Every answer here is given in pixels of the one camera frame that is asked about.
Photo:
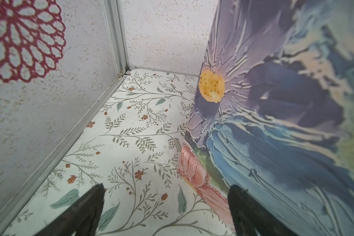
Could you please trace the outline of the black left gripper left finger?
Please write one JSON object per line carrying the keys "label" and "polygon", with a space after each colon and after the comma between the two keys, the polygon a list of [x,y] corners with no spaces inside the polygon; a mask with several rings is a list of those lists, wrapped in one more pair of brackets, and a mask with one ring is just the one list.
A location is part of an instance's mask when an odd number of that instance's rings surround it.
{"label": "black left gripper left finger", "polygon": [[94,236],[104,206],[104,186],[97,184],[37,236]]}

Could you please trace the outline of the floral paper bag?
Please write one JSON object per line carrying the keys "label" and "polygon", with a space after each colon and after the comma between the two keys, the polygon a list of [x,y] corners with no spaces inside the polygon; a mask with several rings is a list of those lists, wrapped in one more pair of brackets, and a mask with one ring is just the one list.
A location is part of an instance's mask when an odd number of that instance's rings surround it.
{"label": "floral paper bag", "polygon": [[179,172],[234,229],[354,236],[354,1],[219,1]]}

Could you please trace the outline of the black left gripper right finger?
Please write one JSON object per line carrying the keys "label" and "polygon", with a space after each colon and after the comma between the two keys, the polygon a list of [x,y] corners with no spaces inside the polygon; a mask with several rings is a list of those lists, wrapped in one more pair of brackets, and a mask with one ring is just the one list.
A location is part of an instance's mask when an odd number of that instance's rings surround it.
{"label": "black left gripper right finger", "polygon": [[228,203],[238,236],[296,235],[238,185],[230,187]]}

